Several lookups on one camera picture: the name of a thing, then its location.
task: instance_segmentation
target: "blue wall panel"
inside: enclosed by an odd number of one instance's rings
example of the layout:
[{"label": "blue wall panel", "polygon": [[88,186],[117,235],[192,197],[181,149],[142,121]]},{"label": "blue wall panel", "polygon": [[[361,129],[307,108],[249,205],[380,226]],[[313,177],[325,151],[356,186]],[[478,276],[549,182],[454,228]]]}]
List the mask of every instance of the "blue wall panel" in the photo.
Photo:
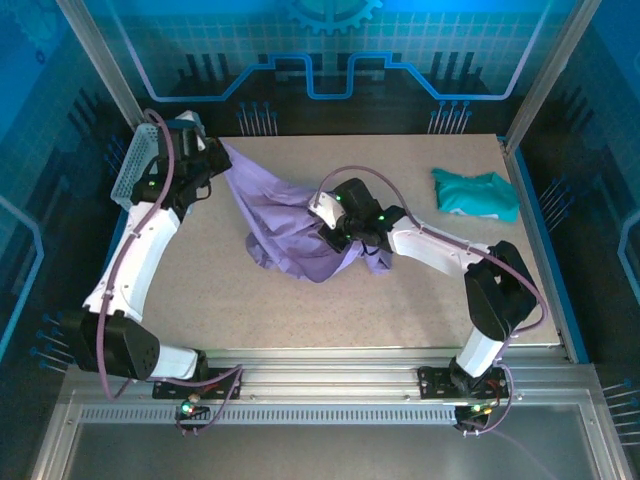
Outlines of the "blue wall panel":
[{"label": "blue wall panel", "polygon": [[[603,0],[522,144],[585,346],[605,386],[640,381],[638,19],[637,2]],[[630,457],[640,466],[637,450]]]},{"label": "blue wall panel", "polygon": [[136,96],[245,135],[252,101],[281,134],[434,133],[456,111],[451,133],[504,133],[574,2],[156,3],[89,4]]},{"label": "blue wall panel", "polygon": [[[55,336],[49,320],[100,274],[119,213],[118,163],[104,155],[131,132],[53,0],[0,1],[0,105],[0,478],[17,479],[30,476],[66,365],[42,356],[38,332]],[[37,269],[33,235],[6,202],[41,234]]]}]

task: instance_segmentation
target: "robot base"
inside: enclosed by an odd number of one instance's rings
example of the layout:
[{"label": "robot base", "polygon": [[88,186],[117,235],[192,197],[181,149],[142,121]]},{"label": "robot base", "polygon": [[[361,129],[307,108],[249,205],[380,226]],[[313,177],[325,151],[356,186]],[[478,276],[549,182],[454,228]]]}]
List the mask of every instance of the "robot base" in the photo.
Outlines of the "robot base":
[{"label": "robot base", "polygon": [[[209,368],[207,377],[202,380],[215,378],[227,371],[229,371],[228,368]],[[224,380],[214,384],[215,386],[200,388],[181,387],[168,382],[155,382],[153,385],[152,397],[155,400],[184,400],[185,398],[188,398],[189,395],[197,393],[201,400],[224,400],[234,380],[235,375],[229,375]],[[233,393],[230,397],[231,400],[237,400],[238,398],[240,398],[240,385],[233,389]]]},{"label": "robot base", "polygon": [[449,367],[418,368],[418,383],[422,400],[460,401],[469,403],[486,403],[486,400],[509,398],[509,388],[504,370],[490,368],[487,373],[468,392],[463,392],[451,380]]}]

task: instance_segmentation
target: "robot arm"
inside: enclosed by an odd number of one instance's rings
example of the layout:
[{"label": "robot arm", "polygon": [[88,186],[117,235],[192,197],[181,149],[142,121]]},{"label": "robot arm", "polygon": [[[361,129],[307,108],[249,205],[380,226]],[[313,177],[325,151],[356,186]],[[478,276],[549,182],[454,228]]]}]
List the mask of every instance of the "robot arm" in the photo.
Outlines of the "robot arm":
[{"label": "robot arm", "polygon": [[450,364],[451,383],[463,394],[480,383],[505,342],[536,306],[533,294],[515,278],[469,249],[500,258],[533,284],[513,245],[471,244],[422,222],[418,228],[400,207],[383,211],[357,178],[338,186],[332,195],[321,193],[317,204],[314,196],[309,210],[324,221],[319,234],[338,252],[360,240],[464,279],[473,329]]},{"label": "robot arm", "polygon": [[[168,195],[144,228],[134,229],[159,198],[167,181],[168,152],[162,131],[158,132],[159,154],[135,184],[127,223],[106,271],[83,310],[66,312],[61,329],[69,339],[78,366],[97,371],[97,318],[109,297],[106,311],[104,358],[107,373],[134,379],[198,379],[206,376],[206,357],[189,348],[161,344],[141,325],[151,280],[169,241],[198,200],[197,190],[211,188],[211,178],[231,167],[229,155],[217,139],[204,138],[192,121],[167,122],[174,145],[174,175]],[[151,173],[152,167],[157,172]],[[131,235],[137,238],[126,246]],[[117,266],[116,259],[127,248]],[[114,287],[107,291],[107,279],[117,268]]]}]

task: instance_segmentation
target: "speckled tabletop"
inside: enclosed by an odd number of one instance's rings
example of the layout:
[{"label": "speckled tabletop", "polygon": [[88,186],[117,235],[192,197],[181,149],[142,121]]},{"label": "speckled tabletop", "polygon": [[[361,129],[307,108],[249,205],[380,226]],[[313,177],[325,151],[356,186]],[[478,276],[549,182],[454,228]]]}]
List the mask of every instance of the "speckled tabletop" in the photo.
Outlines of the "speckled tabletop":
[{"label": "speckled tabletop", "polygon": [[[275,175],[317,186],[331,170],[367,165],[400,188],[416,216],[462,238],[515,244],[541,285],[521,220],[516,224],[436,210],[431,169],[508,178],[494,135],[257,137],[226,140]],[[336,184],[348,178],[340,176]],[[384,207],[397,203],[367,174]],[[255,265],[245,250],[249,227],[226,181],[195,205],[167,247],[147,295],[144,325],[162,342],[195,348],[458,347],[471,329],[462,278],[394,256],[391,272],[369,273],[363,260],[324,284]],[[539,316],[536,308],[528,321]],[[557,344],[552,321],[517,340]]]}]

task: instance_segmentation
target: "teal shirt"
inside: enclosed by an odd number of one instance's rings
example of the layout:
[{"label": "teal shirt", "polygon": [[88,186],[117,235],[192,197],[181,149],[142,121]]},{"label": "teal shirt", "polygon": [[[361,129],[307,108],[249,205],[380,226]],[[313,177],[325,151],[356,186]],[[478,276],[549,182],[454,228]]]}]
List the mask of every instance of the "teal shirt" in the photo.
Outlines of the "teal shirt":
[{"label": "teal shirt", "polygon": [[520,201],[513,186],[497,173],[463,177],[434,168],[438,210],[459,215],[518,219]]}]

